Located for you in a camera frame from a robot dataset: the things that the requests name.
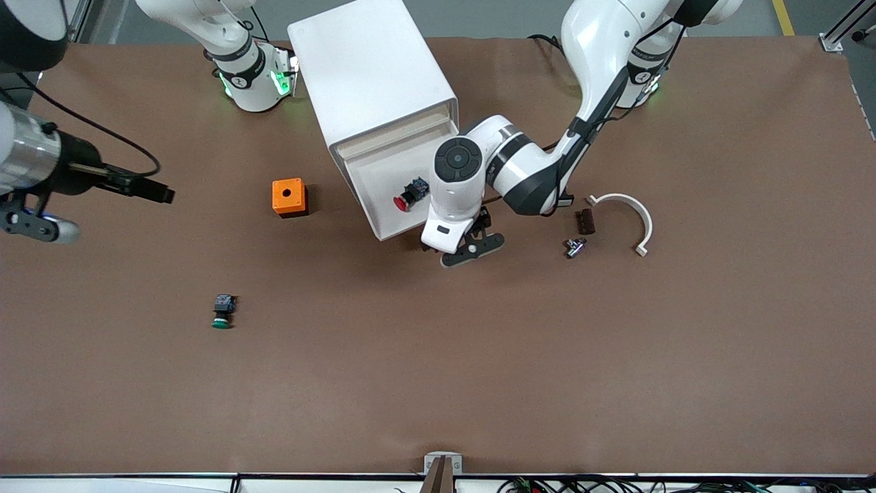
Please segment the brown table cover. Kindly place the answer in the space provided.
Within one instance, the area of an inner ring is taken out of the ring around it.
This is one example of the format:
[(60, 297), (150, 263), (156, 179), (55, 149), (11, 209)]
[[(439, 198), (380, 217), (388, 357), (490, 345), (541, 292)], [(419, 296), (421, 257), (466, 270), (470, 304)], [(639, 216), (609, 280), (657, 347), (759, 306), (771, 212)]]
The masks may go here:
[(194, 46), (72, 46), (40, 87), (177, 194), (0, 233), (0, 474), (876, 473), (876, 142), (813, 38), (686, 38), (605, 126), (569, 189), (644, 202), (645, 257), (617, 203), (572, 260), (573, 208), (494, 203), (506, 244), (456, 268), (378, 241), (309, 102), (241, 112)]

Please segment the aluminium frame profile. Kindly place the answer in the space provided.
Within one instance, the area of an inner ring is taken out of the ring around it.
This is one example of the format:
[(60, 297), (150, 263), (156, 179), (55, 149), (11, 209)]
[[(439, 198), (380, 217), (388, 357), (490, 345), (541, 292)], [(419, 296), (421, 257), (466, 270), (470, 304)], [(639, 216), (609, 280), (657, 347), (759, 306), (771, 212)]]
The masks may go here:
[(826, 32), (820, 32), (819, 44), (824, 52), (841, 53), (844, 50), (842, 38), (866, 16), (866, 10), (870, 4), (873, 4), (873, 0), (856, 0), (856, 3), (834, 25), (830, 26)]
[(71, 42), (79, 42), (93, 2), (94, 0), (62, 0), (68, 22), (68, 39)]

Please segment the red push button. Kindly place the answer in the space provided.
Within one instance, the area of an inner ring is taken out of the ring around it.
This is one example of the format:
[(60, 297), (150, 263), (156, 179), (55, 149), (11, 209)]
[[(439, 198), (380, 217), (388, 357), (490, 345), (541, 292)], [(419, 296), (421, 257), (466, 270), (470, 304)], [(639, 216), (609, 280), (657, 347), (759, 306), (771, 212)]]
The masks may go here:
[(430, 186), (428, 182), (418, 177), (407, 184), (401, 194), (394, 197), (394, 205), (401, 212), (409, 212), (413, 205), (420, 202), (429, 193)]

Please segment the white curved plastic arc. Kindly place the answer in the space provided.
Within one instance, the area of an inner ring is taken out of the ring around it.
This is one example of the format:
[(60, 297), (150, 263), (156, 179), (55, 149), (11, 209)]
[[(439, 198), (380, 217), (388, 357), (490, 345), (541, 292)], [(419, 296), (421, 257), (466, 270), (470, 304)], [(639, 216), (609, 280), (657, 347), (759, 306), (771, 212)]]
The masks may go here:
[(624, 205), (629, 206), (637, 214), (641, 219), (643, 225), (643, 237), (639, 240), (637, 246), (635, 246), (635, 252), (638, 253), (639, 256), (645, 257), (648, 255), (647, 245), (654, 233), (654, 221), (651, 213), (647, 209), (647, 207), (640, 200), (635, 199), (635, 197), (630, 196), (629, 194), (622, 193), (610, 193), (610, 194), (602, 194), (600, 197), (594, 196), (594, 194), (590, 194), (587, 197), (587, 201), (589, 205), (597, 206), (601, 205), (601, 203), (606, 203), (610, 201), (616, 201), (623, 203)]

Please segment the green push button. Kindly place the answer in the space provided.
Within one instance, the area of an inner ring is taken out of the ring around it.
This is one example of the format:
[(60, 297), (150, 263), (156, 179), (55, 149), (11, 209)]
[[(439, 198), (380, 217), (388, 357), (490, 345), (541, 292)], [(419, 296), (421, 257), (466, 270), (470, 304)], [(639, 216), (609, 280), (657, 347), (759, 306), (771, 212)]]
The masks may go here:
[(231, 327), (232, 318), (237, 309), (237, 297), (232, 294), (219, 294), (215, 299), (213, 312), (215, 314), (211, 327), (225, 330)]

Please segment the white table edge rail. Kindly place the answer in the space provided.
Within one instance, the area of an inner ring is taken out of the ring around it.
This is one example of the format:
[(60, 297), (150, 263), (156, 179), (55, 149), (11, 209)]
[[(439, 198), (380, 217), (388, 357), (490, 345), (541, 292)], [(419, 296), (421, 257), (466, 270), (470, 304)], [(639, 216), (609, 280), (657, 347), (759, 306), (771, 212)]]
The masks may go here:
[[(0, 493), (420, 493), (414, 473), (0, 475)], [(457, 493), (876, 493), (876, 473), (464, 473)]]

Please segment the orange box with hole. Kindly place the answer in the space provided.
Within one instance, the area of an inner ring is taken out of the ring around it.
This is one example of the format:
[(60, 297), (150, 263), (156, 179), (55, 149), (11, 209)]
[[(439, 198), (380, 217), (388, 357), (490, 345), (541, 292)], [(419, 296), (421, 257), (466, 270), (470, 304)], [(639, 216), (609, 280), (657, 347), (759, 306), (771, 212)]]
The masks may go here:
[(271, 206), (281, 218), (309, 215), (309, 190), (301, 178), (272, 182)]

